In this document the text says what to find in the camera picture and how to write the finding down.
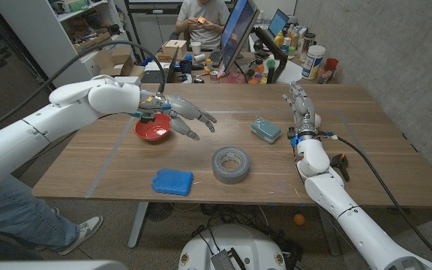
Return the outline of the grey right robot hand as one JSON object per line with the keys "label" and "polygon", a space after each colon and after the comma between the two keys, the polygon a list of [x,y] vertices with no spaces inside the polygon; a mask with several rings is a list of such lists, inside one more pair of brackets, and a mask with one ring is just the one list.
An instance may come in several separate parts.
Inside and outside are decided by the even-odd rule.
{"label": "grey right robot hand", "polygon": [[314,103],[306,91],[295,81],[289,84],[289,92],[292,99],[283,95],[283,99],[289,104],[294,113],[294,122],[297,128],[297,136],[302,140],[313,139],[320,124],[316,121]]}

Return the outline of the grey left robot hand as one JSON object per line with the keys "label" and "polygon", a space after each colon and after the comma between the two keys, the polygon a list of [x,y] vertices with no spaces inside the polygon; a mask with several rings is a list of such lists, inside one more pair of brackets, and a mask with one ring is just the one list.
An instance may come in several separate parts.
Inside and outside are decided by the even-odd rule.
{"label": "grey left robot hand", "polygon": [[213,125],[217,122],[215,117],[183,97],[141,91],[138,111],[146,114],[162,113],[168,115],[171,118],[169,121],[171,128],[193,140],[200,138],[186,125],[181,116],[188,120],[197,119],[204,123],[212,133],[215,132]]}

